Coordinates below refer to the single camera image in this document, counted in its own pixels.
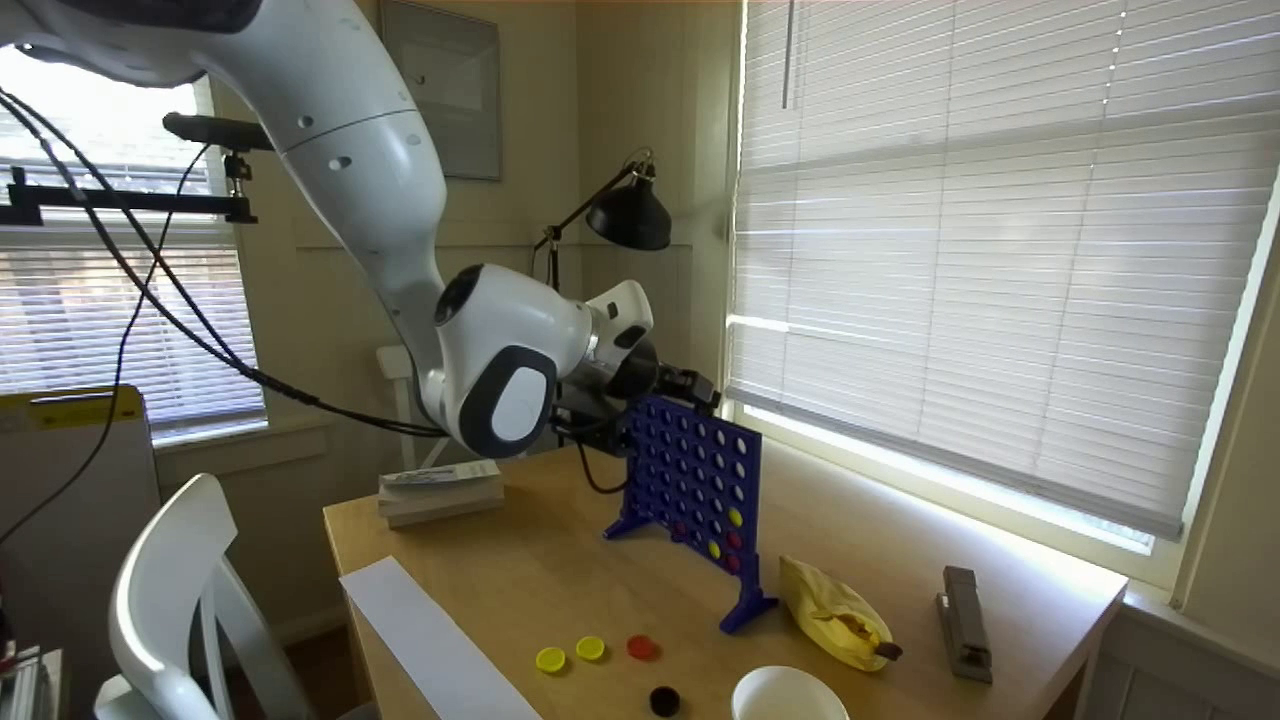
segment window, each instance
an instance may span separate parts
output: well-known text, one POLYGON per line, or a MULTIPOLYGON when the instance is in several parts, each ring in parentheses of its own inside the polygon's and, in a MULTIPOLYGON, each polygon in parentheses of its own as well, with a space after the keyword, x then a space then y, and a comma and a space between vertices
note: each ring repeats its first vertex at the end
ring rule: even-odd
POLYGON ((1277 77, 1277 5, 751 0, 731 396, 1179 542, 1277 77))
MULTIPOLYGON (((80 70, 35 64, 11 50, 0 53, 0 83, 61 125, 116 190, 177 194, 177 180, 194 156, 194 146, 173 139, 159 117, 201 112, 201 83, 128 89, 80 70)), ((0 121, 0 167, 27 167, 33 186, 61 186, 41 146, 33 146, 11 117, 0 121)), ((218 190, 208 167, 208 160, 194 164, 183 194, 218 190)), ((110 225, 110 237, 128 265, 148 271, 143 243, 123 225, 110 225)), ((229 350, 254 363, 235 237, 224 225, 179 218, 165 258, 229 350)), ((194 324, 159 271, 150 294, 194 324)), ((83 225, 80 210, 55 211, 42 229, 0 229, 0 393, 110 386, 116 346, 133 307, 137 287, 83 225)), ((263 416, 261 390, 208 361, 155 307, 143 307, 133 329, 123 386, 143 393, 159 440, 169 432, 243 427, 263 416)))

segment black cable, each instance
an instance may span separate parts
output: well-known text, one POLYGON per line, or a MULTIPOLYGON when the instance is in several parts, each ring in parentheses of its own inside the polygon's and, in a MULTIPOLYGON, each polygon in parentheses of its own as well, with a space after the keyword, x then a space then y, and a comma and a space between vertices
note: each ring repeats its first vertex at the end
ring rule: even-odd
MULTIPOLYGON (((208 154, 208 146, 189 160, 189 167, 179 172, 173 196, 183 196, 183 190, 189 190, 194 164, 203 160, 203 154, 208 154)), ((155 241, 159 252, 165 252, 169 229, 173 229, 173 211, 169 211, 165 225, 159 225, 159 241, 155 241)), ((71 471, 69 482, 61 482, 35 510, 27 510, 14 525, 6 525, 6 529, 0 533, 0 545, 6 545, 6 536, 14 536, 18 529, 27 529, 27 519, 35 519, 47 506, 55 506, 61 498, 69 498, 69 494, 83 482, 83 471, 91 470, 91 461, 108 449, 108 438, 110 438, 110 427, 116 427, 116 410, 121 410, 123 352, 128 352, 128 335, 133 335, 140 311, 143 311, 143 294, 133 299, 133 311, 128 311, 123 332, 121 332, 121 339, 116 339, 108 419, 102 419, 102 427, 95 432, 91 449, 83 452, 83 461, 74 463, 74 471, 71 471)))
POLYGON ((575 446, 575 461, 584 463, 584 482, 589 482, 589 488, 592 488, 594 498, 614 498, 614 494, 629 488, 629 482, 621 482, 621 484, 598 484, 598 482, 594 482, 592 461, 589 461, 589 446, 575 446))
MULTIPOLYGON (((384 419, 384 416, 367 416, 367 411, 353 411, 338 403, 327 403, 312 393, 301 393, 251 363, 243 363, 235 352, 218 352, 210 350, 201 332, 193 332, 179 316, 173 316, 165 307, 159 295, 150 295, 150 287, 133 271, 133 265, 123 259, 121 243, 110 241, 110 233, 101 225, 95 210, 86 203, 86 196, 74 190, 74 176, 65 167, 65 160, 47 150, 42 132, 35 125, 42 125, 91 176, 95 186, 110 196, 110 180, 53 125, 42 121, 35 109, 27 109, 22 100, 14 100, 11 92, 0 92, 0 103, 27 127, 27 136, 42 150, 42 156, 53 160, 53 167, 65 176, 65 186, 80 196, 80 210, 86 211, 86 225, 95 229, 95 237, 102 241, 102 250, 110 252, 110 259, 121 265, 121 271, 140 287, 140 295, 177 329, 183 332, 194 350, 203 350, 210 361, 229 363, 231 373, 238 373, 243 380, 254 380, 261 390, 272 390, 295 403, 354 419, 354 426, 373 426, 384 432, 399 432, 399 438, 444 438, 441 427, 427 426, 403 426, 403 419, 384 419)), ((121 211, 128 218, 128 225, 137 229, 137 237, 148 243, 150 259, 165 269, 165 275, 183 294, 183 286, 173 275, 169 259, 155 252, 155 243, 148 241, 148 233, 137 225, 133 210, 121 202, 121 211)), ((189 307, 194 311, 194 321, 203 324, 208 335, 218 339, 218 332, 208 324, 208 316, 201 311, 201 304, 183 294, 189 307)))

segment wooden table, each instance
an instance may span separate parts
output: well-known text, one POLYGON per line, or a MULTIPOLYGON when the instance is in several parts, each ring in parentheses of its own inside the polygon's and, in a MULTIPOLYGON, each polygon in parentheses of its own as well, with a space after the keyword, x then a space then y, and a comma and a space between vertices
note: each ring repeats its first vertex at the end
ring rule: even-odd
MULTIPOLYGON (((621 499, 589 494, 575 452, 503 463, 501 513, 388 533, 377 499, 365 498, 322 510, 322 525, 336 574, 397 555, 548 720, 646 715, 656 686, 682 697, 682 715, 729 715, 731 686, 756 664, 808 670, 844 697, 854 720, 1073 711, 1125 577, 783 449, 768 446, 765 457, 765 589, 775 589, 781 553, 858 589, 905 644, 905 659, 885 675, 858 675, 822 658, 783 608, 720 637, 736 581, 665 533, 605 542, 621 499), (992 686, 956 680, 948 670, 934 617, 942 563, 968 563, 979 581, 992 686), (535 650, 572 650, 589 634, 612 644, 606 664, 572 664, 565 675, 533 670, 535 650), (625 641, 640 634, 665 650, 656 664, 625 654, 625 641)), ((621 475, 621 463, 605 457, 592 457, 592 470, 598 484, 621 475)), ((388 720, 431 715, 359 611, 353 627, 380 711, 388 720)))

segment white bowl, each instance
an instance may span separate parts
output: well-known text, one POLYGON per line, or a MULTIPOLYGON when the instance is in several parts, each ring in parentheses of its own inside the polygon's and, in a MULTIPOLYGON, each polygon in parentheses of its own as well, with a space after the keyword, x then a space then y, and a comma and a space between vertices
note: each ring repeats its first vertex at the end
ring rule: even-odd
POLYGON ((731 720, 848 720, 848 709, 803 670, 765 664, 736 680, 731 720))

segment yellow game piece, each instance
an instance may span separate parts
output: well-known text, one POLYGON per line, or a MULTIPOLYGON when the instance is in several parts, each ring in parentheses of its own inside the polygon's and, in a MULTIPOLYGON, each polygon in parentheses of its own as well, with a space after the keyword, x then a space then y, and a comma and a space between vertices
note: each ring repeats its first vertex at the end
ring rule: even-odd
POLYGON ((533 670, 540 670, 545 675, 560 675, 567 670, 565 650, 548 644, 533 658, 533 670))
POLYGON ((598 664, 598 659, 606 658, 606 644, 605 644, 605 637, 580 637, 580 641, 572 644, 572 654, 575 654, 580 659, 589 659, 589 664, 598 664))

